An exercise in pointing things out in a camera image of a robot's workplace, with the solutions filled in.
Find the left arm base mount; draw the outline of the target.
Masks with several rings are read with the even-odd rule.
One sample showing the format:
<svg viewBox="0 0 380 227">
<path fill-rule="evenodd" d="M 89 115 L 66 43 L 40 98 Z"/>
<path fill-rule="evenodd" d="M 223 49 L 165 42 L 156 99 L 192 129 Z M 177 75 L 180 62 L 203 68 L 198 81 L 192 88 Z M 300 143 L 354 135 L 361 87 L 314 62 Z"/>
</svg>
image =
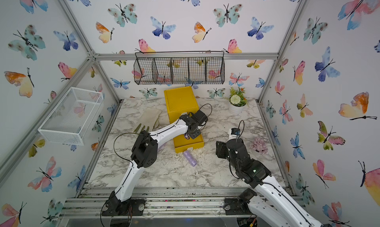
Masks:
<svg viewBox="0 0 380 227">
<path fill-rule="evenodd" d="M 102 216 L 142 216 L 145 209 L 146 201 L 144 199 L 133 199 L 130 198 L 126 201 L 121 202 L 115 196 L 113 191 L 109 199 L 105 202 L 102 207 Z"/>
</svg>

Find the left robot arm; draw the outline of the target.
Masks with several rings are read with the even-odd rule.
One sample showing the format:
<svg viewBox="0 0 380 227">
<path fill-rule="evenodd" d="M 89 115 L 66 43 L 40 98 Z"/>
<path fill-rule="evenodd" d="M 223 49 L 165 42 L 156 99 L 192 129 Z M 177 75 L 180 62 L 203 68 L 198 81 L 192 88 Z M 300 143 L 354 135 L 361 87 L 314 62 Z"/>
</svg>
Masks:
<svg viewBox="0 0 380 227">
<path fill-rule="evenodd" d="M 126 204 L 132 197 L 133 190 L 137 185 L 144 170 L 157 160 L 158 149 L 166 142 L 185 135 L 195 139 L 201 135 L 200 128 L 208 121 L 207 115 L 198 110 L 189 115 L 184 113 L 175 122 L 154 132 L 142 131 L 138 134 L 132 148 L 129 168 L 120 185 L 109 197 L 108 205 L 118 206 Z"/>
</svg>

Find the yellow drawer cabinet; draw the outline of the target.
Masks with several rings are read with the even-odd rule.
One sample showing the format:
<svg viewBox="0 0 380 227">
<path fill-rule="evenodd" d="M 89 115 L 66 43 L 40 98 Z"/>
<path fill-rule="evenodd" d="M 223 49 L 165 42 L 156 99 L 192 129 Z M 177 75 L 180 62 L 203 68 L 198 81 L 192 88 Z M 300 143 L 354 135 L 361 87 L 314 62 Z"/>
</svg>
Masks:
<svg viewBox="0 0 380 227">
<path fill-rule="evenodd" d="M 169 122 L 174 123 L 183 113 L 196 113 L 199 110 L 193 89 L 190 86 L 173 88 L 164 91 Z M 185 135 L 173 139 L 175 152 L 182 153 L 188 149 L 200 149 L 204 147 L 203 136 L 186 139 Z"/>
</svg>

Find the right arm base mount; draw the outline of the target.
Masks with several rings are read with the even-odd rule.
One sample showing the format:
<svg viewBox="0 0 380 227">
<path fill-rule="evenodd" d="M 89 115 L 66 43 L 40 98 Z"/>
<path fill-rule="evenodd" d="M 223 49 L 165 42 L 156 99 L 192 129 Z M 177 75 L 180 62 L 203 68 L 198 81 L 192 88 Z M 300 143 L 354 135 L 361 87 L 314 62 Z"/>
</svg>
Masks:
<svg viewBox="0 0 380 227">
<path fill-rule="evenodd" d="M 247 188 L 236 198 L 225 198 L 223 209 L 226 215 L 248 215 L 249 203 L 253 197 L 258 196 L 257 193 L 250 188 Z"/>
</svg>

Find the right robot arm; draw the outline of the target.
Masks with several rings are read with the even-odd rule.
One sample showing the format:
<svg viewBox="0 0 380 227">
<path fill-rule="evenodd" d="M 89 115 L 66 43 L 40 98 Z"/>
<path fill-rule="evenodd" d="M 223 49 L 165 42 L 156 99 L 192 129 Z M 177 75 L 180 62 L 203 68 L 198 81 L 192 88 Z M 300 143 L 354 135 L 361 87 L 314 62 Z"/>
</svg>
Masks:
<svg viewBox="0 0 380 227">
<path fill-rule="evenodd" d="M 216 142 L 216 155 L 229 163 L 233 177 L 249 185 L 237 198 L 225 202 L 228 215 L 252 214 L 271 227 L 322 227 L 278 183 L 271 171 L 248 154 L 242 130 L 231 128 L 226 142 Z"/>
</svg>

